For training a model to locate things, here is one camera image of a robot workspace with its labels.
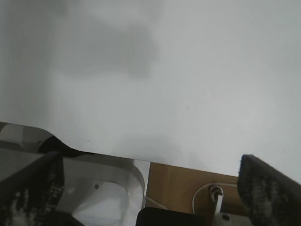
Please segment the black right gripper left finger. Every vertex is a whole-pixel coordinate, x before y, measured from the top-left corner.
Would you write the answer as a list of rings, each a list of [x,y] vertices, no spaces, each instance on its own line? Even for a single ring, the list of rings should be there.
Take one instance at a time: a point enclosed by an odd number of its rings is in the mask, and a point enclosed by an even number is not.
[[[51,226],[64,191],[63,157],[49,152],[0,183],[2,226]]]

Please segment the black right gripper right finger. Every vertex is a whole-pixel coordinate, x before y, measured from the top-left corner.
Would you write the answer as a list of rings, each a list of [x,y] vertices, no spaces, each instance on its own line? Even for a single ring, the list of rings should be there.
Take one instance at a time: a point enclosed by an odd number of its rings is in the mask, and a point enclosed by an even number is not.
[[[252,225],[301,224],[301,185],[256,156],[242,156],[237,189]]]

